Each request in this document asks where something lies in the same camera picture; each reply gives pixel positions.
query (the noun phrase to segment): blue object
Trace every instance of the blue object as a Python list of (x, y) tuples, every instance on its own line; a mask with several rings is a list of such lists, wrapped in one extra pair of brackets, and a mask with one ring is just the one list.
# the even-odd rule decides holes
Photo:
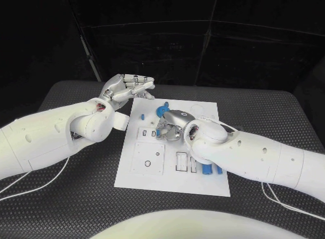
[(217, 173), (219, 173), (219, 174), (223, 174), (222, 168), (220, 168), (219, 166), (216, 166), (216, 167), (217, 167)]
[(168, 102), (164, 103), (164, 106), (157, 108), (157, 116), (161, 118), (167, 111), (170, 111)]
[(203, 174), (206, 174), (206, 175), (213, 174), (213, 165), (212, 164), (202, 164), (202, 171), (203, 171)]

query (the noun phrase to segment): white paper sheet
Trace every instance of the white paper sheet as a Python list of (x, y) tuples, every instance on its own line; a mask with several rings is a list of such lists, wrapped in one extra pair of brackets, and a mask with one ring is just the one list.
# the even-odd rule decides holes
[[(223, 170), (219, 174), (213, 164), (213, 174), (203, 175), (199, 162), (196, 173), (192, 172), (192, 158), (183, 140), (170, 142), (153, 136), (160, 120), (156, 112), (164, 102), (171, 110), (186, 111), (196, 118), (219, 119), (216, 103), (135, 98), (114, 186), (230, 197), (227, 172)], [(187, 171), (177, 171), (179, 152), (187, 153)]]

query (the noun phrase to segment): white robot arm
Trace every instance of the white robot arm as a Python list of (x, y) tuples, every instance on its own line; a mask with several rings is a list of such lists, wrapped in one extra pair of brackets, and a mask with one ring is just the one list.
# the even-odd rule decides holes
[(161, 135), (166, 140), (184, 139), (190, 154), (200, 163), (216, 163), (239, 176), (294, 188), (325, 202), (324, 154), (238, 131), (210, 118), (194, 119), (183, 111), (167, 111), (158, 128), (168, 129)]
[(154, 79), (115, 75), (88, 102), (32, 114), (0, 129), (0, 179), (42, 169), (127, 129), (128, 116), (115, 112), (128, 99), (154, 99)]

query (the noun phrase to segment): cable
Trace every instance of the cable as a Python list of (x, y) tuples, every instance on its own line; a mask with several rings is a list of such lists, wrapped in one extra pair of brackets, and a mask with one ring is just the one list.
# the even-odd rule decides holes
[(25, 173), (25, 175), (0, 190), (0, 193), (3, 193), (26, 177), (29, 173), (30, 172)]
[(266, 196), (275, 203), (281, 204), (286, 209), (289, 209), (289, 210), (292, 210), (292, 211), (295, 211), (295, 212), (298, 212), (298, 213), (307, 214), (307, 215), (309, 215), (311, 217), (315, 217), (315, 218), (318, 218), (318, 219), (321, 219), (321, 220), (325, 221), (325, 218), (324, 218), (324, 217), (321, 217), (321, 216), (318, 216), (318, 215), (315, 215), (315, 214), (312, 214), (312, 213), (308, 213), (308, 212), (302, 211), (301, 209), (292, 207), (291, 205), (282, 203), (281, 200), (279, 200), (279, 198), (278, 198), (278, 196), (276, 196), (276, 194), (275, 194), (275, 192), (273, 192), (273, 190), (272, 190), (272, 187), (271, 187), (269, 183), (268, 183), (268, 187), (269, 187), (269, 189), (271, 189), (271, 192), (272, 192), (273, 197), (275, 197), (276, 200), (272, 199), (272, 198), (266, 195), (265, 185), (263, 185), (263, 182), (262, 182), (263, 194), (265, 194), (265, 196)]
[(65, 165), (64, 165), (64, 167), (62, 167), (62, 169), (61, 169), (58, 175), (53, 177), (53, 179), (52, 179), (42, 187), (39, 187), (39, 188), (36, 188), (36, 189), (32, 189), (32, 190), (29, 190), (29, 191), (26, 191), (26, 192), (13, 194), (13, 195), (10, 195), (10, 196), (2, 198), (0, 201), (3, 201), (5, 199), (13, 198), (13, 197), (16, 197), (16, 196), (20, 196), (20, 195), (23, 195), (23, 194), (26, 194), (26, 193), (32, 193), (32, 192), (38, 191), (39, 189), (45, 188), (45, 187), (55, 181), (55, 179), (59, 177), (59, 175), (61, 175), (61, 173), (62, 173), (62, 171), (64, 171), (64, 169), (65, 169), (65, 167), (66, 167), (66, 165), (68, 165), (69, 158), (71, 158), (71, 157), (68, 157), (66, 162), (65, 162)]

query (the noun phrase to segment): textured mat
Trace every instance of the textured mat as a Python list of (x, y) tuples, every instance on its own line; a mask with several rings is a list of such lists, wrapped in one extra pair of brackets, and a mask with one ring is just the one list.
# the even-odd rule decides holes
[[(40, 111), (98, 97), (104, 83), (64, 81), (51, 89)], [(217, 102), (220, 121), (246, 132), (315, 152), (325, 152), (292, 94), (281, 91), (158, 85), (157, 98)], [(130, 114), (133, 100), (120, 110)], [(307, 238), (325, 239), (325, 222), (271, 202), (261, 183), (229, 173), (230, 198), (114, 188), (125, 132), (71, 157), (55, 182), (42, 190), (0, 202), (0, 238), (89, 238), (115, 223), (148, 212), (202, 209), (242, 215)], [(65, 161), (33, 173), (2, 197), (43, 185)], [(0, 181), (0, 189), (17, 178)], [(325, 217), (325, 204), (304, 193), (273, 185), (282, 201)]]

